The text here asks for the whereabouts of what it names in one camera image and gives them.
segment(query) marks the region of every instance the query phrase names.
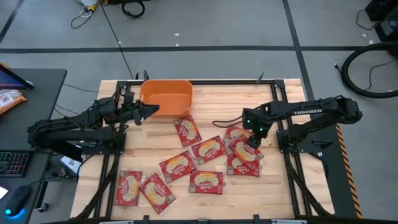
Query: wooden table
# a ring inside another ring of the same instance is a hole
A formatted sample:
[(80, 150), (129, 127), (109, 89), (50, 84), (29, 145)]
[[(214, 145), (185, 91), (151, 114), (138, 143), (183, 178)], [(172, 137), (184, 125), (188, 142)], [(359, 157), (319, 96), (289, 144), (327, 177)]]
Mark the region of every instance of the wooden table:
[[(289, 102), (305, 100), (299, 79), (284, 81)], [(102, 81), (98, 98), (111, 96), (116, 82)], [(136, 98), (139, 88), (131, 88)], [(272, 93), (271, 88), (265, 85), (194, 85), (192, 116), (203, 140), (217, 135), (222, 138), (226, 130), (213, 126), (213, 120), (234, 119), (241, 115), (243, 107), (255, 108), (268, 101), (272, 101)], [(149, 118), (142, 122), (142, 126), (128, 122), (126, 148), (120, 159), (119, 171), (141, 170), (143, 178), (154, 172), (161, 175), (160, 162), (186, 151), (172, 120), (175, 119)], [(309, 116), (293, 117), (294, 123), (308, 120)], [(278, 149), (276, 129), (275, 123), (259, 148), (265, 155), (260, 177), (228, 175), (224, 194), (209, 195), (188, 193), (189, 175), (185, 175), (168, 185), (177, 202), (160, 215), (140, 193), (138, 207), (114, 206), (111, 219), (142, 220), (143, 215), (150, 215), (151, 220), (252, 219), (253, 214), (259, 214), (261, 218), (293, 218), (287, 173), (283, 155)], [(308, 188), (324, 208), (333, 213), (322, 163), (308, 154), (302, 154), (301, 159)], [(93, 156), (81, 168), (71, 217), (83, 210), (98, 188), (102, 162), (103, 156)], [(220, 156), (202, 164), (198, 170), (225, 172), (225, 163), (226, 156)], [(304, 214), (301, 193), (298, 187), (296, 189), (300, 210)], [(108, 192), (105, 192), (100, 216), (105, 214), (107, 199)]]

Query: monitor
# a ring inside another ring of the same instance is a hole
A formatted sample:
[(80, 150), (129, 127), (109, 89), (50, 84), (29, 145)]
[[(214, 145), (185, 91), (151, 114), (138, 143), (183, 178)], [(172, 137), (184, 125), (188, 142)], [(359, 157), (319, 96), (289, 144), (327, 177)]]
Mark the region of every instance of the monitor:
[(33, 89), (33, 84), (25, 81), (7, 67), (0, 64), (0, 89), (31, 90)]

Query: rgb keyboard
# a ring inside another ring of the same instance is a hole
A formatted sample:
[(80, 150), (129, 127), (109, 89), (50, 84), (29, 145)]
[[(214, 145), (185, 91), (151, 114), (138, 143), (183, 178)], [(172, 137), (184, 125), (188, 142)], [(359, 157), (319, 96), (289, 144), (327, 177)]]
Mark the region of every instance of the rgb keyboard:
[(24, 177), (31, 152), (0, 151), (0, 177)]

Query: robotic arm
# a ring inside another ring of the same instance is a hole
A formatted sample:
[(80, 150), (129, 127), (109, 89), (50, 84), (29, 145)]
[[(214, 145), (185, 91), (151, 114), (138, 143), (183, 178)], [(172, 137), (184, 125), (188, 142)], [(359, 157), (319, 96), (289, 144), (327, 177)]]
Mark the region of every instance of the robotic arm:
[[(31, 147), (51, 150), (81, 161), (82, 154), (121, 154), (124, 151), (126, 133), (124, 122), (131, 119), (141, 125), (141, 119), (159, 110), (159, 105), (147, 105), (134, 101), (134, 93), (127, 91), (120, 108), (114, 97), (95, 100), (85, 112), (77, 116), (42, 120), (28, 128)], [(69, 141), (78, 141), (77, 145)]]
[(297, 144), (308, 134), (336, 123), (354, 124), (362, 118), (357, 102), (343, 96), (298, 103), (272, 101), (256, 109), (243, 108), (243, 128), (254, 133), (249, 138), (248, 145), (257, 149), (261, 145), (261, 139), (267, 137), (274, 122), (305, 114), (323, 115), (304, 124), (289, 126), (289, 143)]

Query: plastic bowl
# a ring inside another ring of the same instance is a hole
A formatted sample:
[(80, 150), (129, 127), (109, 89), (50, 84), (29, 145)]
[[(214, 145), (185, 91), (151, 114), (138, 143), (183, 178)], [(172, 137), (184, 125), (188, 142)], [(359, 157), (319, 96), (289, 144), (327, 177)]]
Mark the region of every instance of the plastic bowl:
[(191, 112), (192, 84), (187, 80), (148, 80), (141, 85), (139, 98), (160, 105), (153, 117), (183, 118)]

